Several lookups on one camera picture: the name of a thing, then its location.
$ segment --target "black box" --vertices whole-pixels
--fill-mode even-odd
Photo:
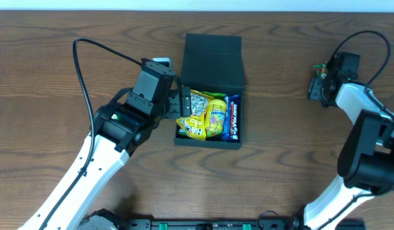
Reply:
[[[182,84],[197,91],[240,95],[237,130],[238,142],[222,142],[220,135],[199,141],[178,134],[176,127],[174,144],[237,150],[242,146],[242,93],[244,91],[244,67],[241,57],[240,36],[186,34],[181,74]]]

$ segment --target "wood grain surface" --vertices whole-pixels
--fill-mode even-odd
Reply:
[[[292,215],[333,180],[352,124],[338,108],[306,99],[314,64],[349,34],[384,33],[392,59],[374,83],[394,112],[394,14],[0,11],[0,229],[20,227],[43,204],[81,149],[89,119],[72,41],[94,38],[136,59],[170,57],[180,74],[186,33],[242,36],[244,145],[239,151],[173,145],[173,120],[115,174],[90,212],[122,217],[250,218]],[[384,59],[375,36],[351,40],[360,79]],[[89,44],[79,58],[94,110],[138,66]],[[369,229],[394,229],[394,192],[352,212]]]

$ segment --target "box lid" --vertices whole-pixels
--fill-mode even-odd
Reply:
[[[183,85],[198,91],[241,93],[241,37],[187,33],[181,79]]]

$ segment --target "yellow bottle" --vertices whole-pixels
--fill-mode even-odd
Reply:
[[[227,104],[223,100],[213,99],[209,102],[204,125],[207,137],[212,137],[223,131],[226,109]]]

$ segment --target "white backdrop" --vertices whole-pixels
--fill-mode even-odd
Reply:
[[[394,12],[394,0],[0,0],[0,10]]]

